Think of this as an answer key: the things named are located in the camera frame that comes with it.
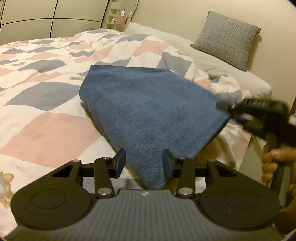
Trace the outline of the person's right hand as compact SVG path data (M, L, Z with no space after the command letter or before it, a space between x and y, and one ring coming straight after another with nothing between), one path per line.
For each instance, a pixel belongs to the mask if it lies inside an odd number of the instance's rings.
M291 164L291 178L290 184L295 185L295 161L296 149L295 147L281 147L278 149L271 149L269 144L263 148L264 154L262 156L262 181L268 183L272 180L274 172L278 169L280 163Z

